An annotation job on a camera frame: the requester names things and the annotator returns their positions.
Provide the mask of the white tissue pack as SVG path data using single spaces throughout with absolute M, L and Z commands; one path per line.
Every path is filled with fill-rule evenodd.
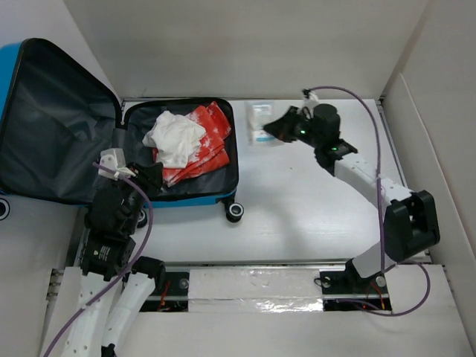
M 250 146 L 276 147 L 282 144 L 263 127 L 274 121 L 274 103 L 272 101 L 247 101 L 245 112 L 247 118 L 247 136 Z

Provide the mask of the red white patterned cloth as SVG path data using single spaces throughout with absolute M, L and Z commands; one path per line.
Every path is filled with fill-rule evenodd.
M 193 156 L 190 156 L 185 168 L 163 169 L 164 182 L 168 187 L 185 179 L 210 173 L 230 163 L 230 158 L 225 150 L 225 139 L 230 136 L 232 128 L 218 103 L 213 101 L 208 106 L 199 106 L 184 116 L 203 126 L 206 129 L 206 134 L 201 139 L 200 148 Z M 157 153 L 157 149 L 152 149 L 153 161 L 155 161 Z

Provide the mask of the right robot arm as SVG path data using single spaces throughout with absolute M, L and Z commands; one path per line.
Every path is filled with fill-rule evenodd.
M 361 292 L 370 278 L 440 242 L 434 197 L 412 191 L 378 173 L 351 144 L 341 138 L 341 118 L 329 104 L 313 109 L 292 106 L 263 129 L 276 139 L 301 141 L 314 150 L 318 164 L 331 176 L 360 193 L 378 211 L 379 242 L 348 260 L 344 284 Z

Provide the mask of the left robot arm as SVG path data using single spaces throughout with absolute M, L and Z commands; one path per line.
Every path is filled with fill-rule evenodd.
M 112 182 L 97 191 L 85 225 L 78 311 L 64 327 L 62 356 L 116 356 L 139 310 L 166 284 L 164 262 L 142 256 L 132 238 L 143 207 L 162 186 L 162 166 L 98 164 Z

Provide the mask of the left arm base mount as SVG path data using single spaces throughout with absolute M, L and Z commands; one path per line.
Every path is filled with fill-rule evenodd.
M 164 283 L 144 302 L 140 312 L 187 312 L 190 272 L 168 271 Z

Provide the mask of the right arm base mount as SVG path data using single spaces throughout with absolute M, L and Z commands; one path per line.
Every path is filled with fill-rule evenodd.
M 314 284 L 321 289 L 325 312 L 390 311 L 392 308 L 387 282 L 381 272 L 353 283 L 345 271 L 320 271 Z

